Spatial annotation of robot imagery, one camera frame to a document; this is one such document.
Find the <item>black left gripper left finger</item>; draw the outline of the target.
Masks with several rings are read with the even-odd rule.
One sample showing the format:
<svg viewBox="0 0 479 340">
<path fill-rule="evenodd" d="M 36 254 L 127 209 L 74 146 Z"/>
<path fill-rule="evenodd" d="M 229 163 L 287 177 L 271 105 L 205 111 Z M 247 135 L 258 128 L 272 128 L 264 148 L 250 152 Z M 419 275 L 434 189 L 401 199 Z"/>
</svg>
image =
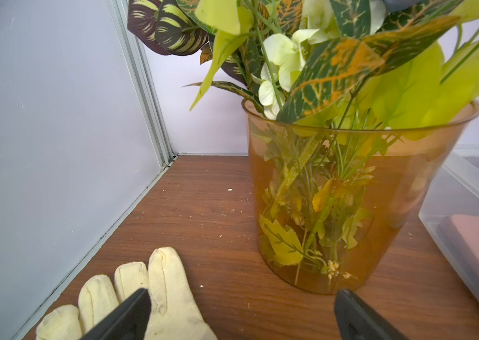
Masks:
<svg viewBox="0 0 479 340">
<path fill-rule="evenodd" d="M 151 314 L 150 294 L 139 288 L 81 340 L 142 340 Z"/>
</svg>

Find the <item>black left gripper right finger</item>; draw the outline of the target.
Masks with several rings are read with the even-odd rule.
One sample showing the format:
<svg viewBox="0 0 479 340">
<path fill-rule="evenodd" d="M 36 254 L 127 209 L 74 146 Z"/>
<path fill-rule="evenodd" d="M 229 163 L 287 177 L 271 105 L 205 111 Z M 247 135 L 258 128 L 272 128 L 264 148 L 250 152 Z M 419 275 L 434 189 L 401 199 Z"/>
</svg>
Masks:
<svg viewBox="0 0 479 340">
<path fill-rule="evenodd" d="M 343 289 L 337 292 L 334 314 L 341 339 L 408 340 L 351 290 Z"/>
</svg>

